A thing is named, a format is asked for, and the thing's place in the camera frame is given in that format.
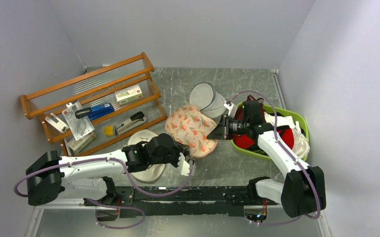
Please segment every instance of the gray floor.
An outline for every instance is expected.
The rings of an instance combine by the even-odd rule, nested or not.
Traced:
[[[191,89],[199,82],[210,82],[225,98],[243,90],[257,90],[268,96],[274,105],[281,106],[278,92],[269,70],[243,69],[203,69],[203,68],[156,68],[153,80],[161,91],[160,102],[167,112],[188,104]],[[236,102],[246,99],[241,95]],[[165,132],[164,122],[151,130]],[[106,153],[122,148],[127,139],[118,142],[99,153]],[[196,172],[189,185],[192,186],[227,186],[247,185],[252,178],[268,176],[282,182],[283,177],[277,167],[270,161],[262,160],[236,152],[230,141],[219,141],[215,151],[205,158],[196,160]],[[116,185],[130,186],[125,175],[112,176]],[[179,171],[167,165],[163,175],[152,184],[137,182],[142,186],[177,186],[184,181]],[[244,218],[226,215],[202,216],[151,216],[138,227],[128,230],[107,230],[96,226],[93,211],[45,210],[38,231],[39,237],[53,236],[320,236],[315,220],[301,218],[295,224],[281,227],[256,227],[248,225]],[[109,225],[126,226],[138,221],[138,218],[121,219]],[[289,218],[281,208],[271,208],[266,222],[276,223]]]

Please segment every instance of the white wall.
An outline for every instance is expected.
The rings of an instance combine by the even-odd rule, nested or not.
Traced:
[[[0,0],[0,237],[24,236],[33,208],[13,185],[51,149],[39,123],[24,117],[19,96],[81,72],[47,0]]]
[[[85,65],[275,69],[315,0],[51,0]]]
[[[380,236],[380,0],[317,0],[280,67],[334,236]]]

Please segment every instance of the gray marble tabletop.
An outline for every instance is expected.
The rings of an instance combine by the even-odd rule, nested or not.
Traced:
[[[200,82],[213,84],[216,91],[226,99],[243,90],[259,91],[269,97],[275,106],[281,106],[275,82],[269,70],[248,69],[207,69],[207,68],[156,68],[152,73],[155,84],[161,91],[159,99],[162,107],[169,115],[177,108],[189,104],[189,96],[193,87]],[[234,101],[246,100],[248,93],[242,94]],[[165,131],[165,122],[150,128],[156,133]],[[100,150],[97,154],[111,152],[126,145],[128,138]],[[250,179],[268,176],[283,182],[277,166],[271,161],[255,158],[235,151],[230,141],[219,141],[216,149],[204,158],[195,161],[196,170],[188,185],[191,186],[228,186],[247,185]],[[178,186],[185,177],[179,169],[167,165],[161,177],[142,186]],[[117,186],[129,186],[125,175],[113,175]]]

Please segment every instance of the green basket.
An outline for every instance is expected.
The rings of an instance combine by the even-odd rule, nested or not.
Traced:
[[[267,113],[269,113],[269,114],[273,113],[273,109],[271,108],[270,105],[263,105],[263,108],[264,108],[264,111],[266,111]],[[308,132],[308,128],[307,128],[307,123],[306,123],[305,119],[301,115],[299,115],[298,113],[289,111],[289,110],[282,109],[282,108],[276,108],[276,111],[278,113],[281,113],[283,116],[292,116],[293,121],[298,121],[299,122],[299,126],[305,131],[305,137],[309,141],[309,132]],[[241,153],[244,153],[246,155],[250,155],[250,156],[261,158],[261,159],[271,160],[271,158],[269,156],[264,156],[264,155],[261,155],[261,154],[258,154],[258,153],[246,150],[246,149],[239,148],[237,145],[235,145],[235,143],[233,142],[233,140],[231,140],[231,143],[232,143],[233,148],[237,152],[241,152]]]

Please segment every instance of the blue stapler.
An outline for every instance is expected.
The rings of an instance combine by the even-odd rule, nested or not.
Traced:
[[[99,117],[110,114],[113,111],[114,111],[113,105],[110,103],[107,103],[103,105],[97,105],[97,106],[77,110],[75,112],[75,117],[77,119],[80,119],[85,116],[88,116],[90,120],[95,120],[95,119],[98,119]]]

